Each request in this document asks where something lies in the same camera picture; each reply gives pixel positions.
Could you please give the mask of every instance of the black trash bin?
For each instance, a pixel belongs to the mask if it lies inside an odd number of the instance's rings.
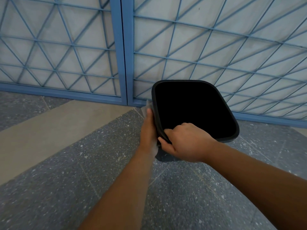
[[[199,80],[162,80],[151,90],[158,136],[171,143],[164,129],[193,123],[219,142],[230,142],[239,135],[239,125],[217,88]],[[157,160],[178,158],[159,147]]]

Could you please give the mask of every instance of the person's left hand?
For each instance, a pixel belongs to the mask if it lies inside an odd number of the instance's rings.
[[[144,123],[141,128],[141,140],[139,150],[144,153],[149,152],[155,156],[158,152],[157,147],[157,131],[154,124],[152,109],[147,109],[147,117],[144,119]]]

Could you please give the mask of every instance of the forearm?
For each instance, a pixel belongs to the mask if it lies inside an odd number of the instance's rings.
[[[307,181],[217,143],[204,162],[239,189],[278,229],[307,226]]]
[[[79,229],[140,229],[153,160],[138,149]]]

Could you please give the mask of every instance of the beige tile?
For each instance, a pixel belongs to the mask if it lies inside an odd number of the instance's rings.
[[[306,128],[298,128],[298,127],[291,127],[291,128],[307,137],[307,129]]]
[[[131,109],[73,100],[0,132],[0,184]]]

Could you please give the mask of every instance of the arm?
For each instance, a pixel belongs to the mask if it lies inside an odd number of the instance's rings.
[[[307,229],[307,181],[258,161],[191,123],[165,129],[162,149],[190,162],[204,162],[240,190],[279,230]]]
[[[151,109],[141,129],[140,146],[112,186],[90,211],[79,230],[140,229],[155,155],[156,128]]]

